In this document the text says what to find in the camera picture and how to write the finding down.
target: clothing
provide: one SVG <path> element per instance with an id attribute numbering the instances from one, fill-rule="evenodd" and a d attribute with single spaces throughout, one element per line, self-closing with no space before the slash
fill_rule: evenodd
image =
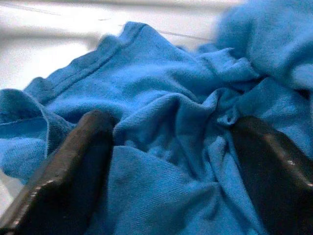
<path id="1" fill-rule="evenodd" d="M 313 81 L 312 3 L 235 8 L 216 42 L 197 52 L 127 23 L 121 36 L 47 79 L 0 91 L 1 168 L 26 182 L 79 118 L 98 109 L 117 125 L 107 193 L 87 235 L 267 234 L 228 128 L 256 116 L 313 157 L 310 102 L 293 90 Z"/>

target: blue cloth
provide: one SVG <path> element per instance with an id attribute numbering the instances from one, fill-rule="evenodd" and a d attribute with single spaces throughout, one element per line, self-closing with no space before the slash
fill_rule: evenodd
<path id="1" fill-rule="evenodd" d="M 228 128 L 254 115 L 313 157 L 310 101 L 295 91 L 313 83 L 312 8 L 252 1 L 193 53 L 127 23 L 47 79 L 0 91 L 2 170 L 27 182 L 84 113 L 108 111 L 117 125 L 107 195 L 87 235 L 267 234 Z"/>

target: dark brown object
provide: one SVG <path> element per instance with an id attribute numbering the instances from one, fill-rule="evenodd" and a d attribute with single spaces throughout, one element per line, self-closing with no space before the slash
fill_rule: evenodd
<path id="1" fill-rule="evenodd" d="M 241 175 L 273 235 L 313 234 L 313 164 L 282 132 L 255 117 L 231 128 Z"/>
<path id="2" fill-rule="evenodd" d="M 111 158 L 112 129 L 109 115 L 86 113 L 5 212 L 0 234 L 83 234 Z"/>

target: crumpled cloth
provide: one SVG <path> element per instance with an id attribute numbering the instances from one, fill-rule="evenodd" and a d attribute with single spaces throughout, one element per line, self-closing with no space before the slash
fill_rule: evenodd
<path id="1" fill-rule="evenodd" d="M 312 51 L 312 0 L 231 9 L 196 52 L 127 23 L 47 79 L 0 91 L 0 167 L 27 182 L 84 113 L 102 110 L 117 121 L 115 146 L 87 235 L 267 234 L 228 129 L 256 116 L 312 158 Z"/>

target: white surface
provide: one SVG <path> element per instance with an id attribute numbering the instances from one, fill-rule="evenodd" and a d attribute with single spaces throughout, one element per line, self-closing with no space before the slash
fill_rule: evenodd
<path id="1" fill-rule="evenodd" d="M 93 50 L 103 35 L 118 35 L 127 21 L 147 23 L 173 44 L 195 49 L 213 38 L 219 15 L 241 1 L 85 2 L 97 4 L 0 0 L 0 89 L 23 89 L 34 77 L 47 77 Z M 0 215 L 20 188 L 17 180 L 0 172 Z"/>

